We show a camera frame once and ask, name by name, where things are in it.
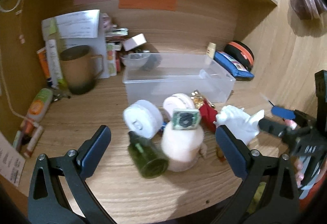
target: metal screw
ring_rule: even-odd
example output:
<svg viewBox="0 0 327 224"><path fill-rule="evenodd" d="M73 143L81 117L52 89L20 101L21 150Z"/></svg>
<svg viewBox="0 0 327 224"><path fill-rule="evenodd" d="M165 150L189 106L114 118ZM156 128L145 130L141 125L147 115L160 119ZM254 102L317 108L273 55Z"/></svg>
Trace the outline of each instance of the metal screw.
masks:
<svg viewBox="0 0 327 224"><path fill-rule="evenodd" d="M67 152L67 155L68 156L74 156L76 154L76 150L74 150L74 149L71 149L71 150L69 150L68 152Z"/></svg>
<svg viewBox="0 0 327 224"><path fill-rule="evenodd" d="M254 150L251 151L251 154L253 156L259 156L260 155L260 152L258 150L256 150L256 149L254 149Z"/></svg>
<svg viewBox="0 0 327 224"><path fill-rule="evenodd" d="M283 158L283 160L288 160L289 156L287 154L282 154L282 158Z"/></svg>
<svg viewBox="0 0 327 224"><path fill-rule="evenodd" d="M41 155L39 155L38 159L39 159L39 160L44 160L44 159L45 159L45 154L41 154Z"/></svg>

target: tube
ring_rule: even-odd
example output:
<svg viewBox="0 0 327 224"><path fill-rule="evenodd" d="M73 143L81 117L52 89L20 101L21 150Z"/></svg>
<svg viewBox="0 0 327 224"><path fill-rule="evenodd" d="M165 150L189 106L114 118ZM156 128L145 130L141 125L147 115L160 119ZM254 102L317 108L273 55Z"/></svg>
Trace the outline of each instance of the tube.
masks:
<svg viewBox="0 0 327 224"><path fill-rule="evenodd" d="M36 143L38 142L39 138L43 133L43 127L40 125L36 130L34 130L32 134L32 139L28 143L27 149L24 152L24 156L26 158L30 158L34 152Z"/></svg>
<svg viewBox="0 0 327 224"><path fill-rule="evenodd" d="M52 79L51 79L51 76L50 76L48 61L47 61L47 58L46 58L46 48L45 47L41 48L36 53L37 53L37 55L39 57L41 67L42 67L43 73L44 73L45 78L46 78L47 85L48 85L48 87L52 87Z"/></svg>

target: mug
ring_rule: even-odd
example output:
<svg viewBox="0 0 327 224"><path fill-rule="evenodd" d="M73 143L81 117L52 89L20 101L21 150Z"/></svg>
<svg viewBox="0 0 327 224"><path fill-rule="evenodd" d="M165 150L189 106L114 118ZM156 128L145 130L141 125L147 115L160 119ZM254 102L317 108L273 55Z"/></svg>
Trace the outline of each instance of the mug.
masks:
<svg viewBox="0 0 327 224"><path fill-rule="evenodd" d="M102 70L95 73L93 59L102 59ZM71 47L60 53L60 65L68 89L72 94L82 95L95 86L96 78L104 70L103 55L92 55L91 47L87 45Z"/></svg>

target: clear plastic container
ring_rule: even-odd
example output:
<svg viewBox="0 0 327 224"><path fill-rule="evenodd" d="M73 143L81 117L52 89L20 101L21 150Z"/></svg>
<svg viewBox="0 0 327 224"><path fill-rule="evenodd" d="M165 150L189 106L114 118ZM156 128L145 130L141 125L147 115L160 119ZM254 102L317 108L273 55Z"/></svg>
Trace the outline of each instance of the clear plastic container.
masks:
<svg viewBox="0 0 327 224"><path fill-rule="evenodd" d="M156 106L175 93L198 89L210 102L226 102L235 78L207 55L151 53L141 68L126 66L128 103L145 99Z"/></svg>

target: blue gripper pad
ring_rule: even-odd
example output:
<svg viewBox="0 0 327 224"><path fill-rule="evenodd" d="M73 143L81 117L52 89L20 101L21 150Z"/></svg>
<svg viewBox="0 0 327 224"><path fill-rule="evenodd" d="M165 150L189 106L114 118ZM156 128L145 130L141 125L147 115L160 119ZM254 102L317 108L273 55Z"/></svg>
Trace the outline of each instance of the blue gripper pad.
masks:
<svg viewBox="0 0 327 224"><path fill-rule="evenodd" d="M77 164L80 166L80 176L86 180L93 175L104 152L111 141L109 127L101 125L90 140L86 140L78 150Z"/></svg>
<svg viewBox="0 0 327 224"><path fill-rule="evenodd" d="M294 114L293 110L284 109L279 106L273 106L271 108L271 113L273 115L276 115L276 116L284 118L284 119L295 119L295 114Z"/></svg>
<svg viewBox="0 0 327 224"><path fill-rule="evenodd" d="M216 129L215 135L216 141L231 166L233 173L235 176L245 180L248 174L246 160L232 141L231 137L234 137L233 140L240 141L246 148L247 146L242 142L242 140L236 139L225 125L219 126Z"/></svg>

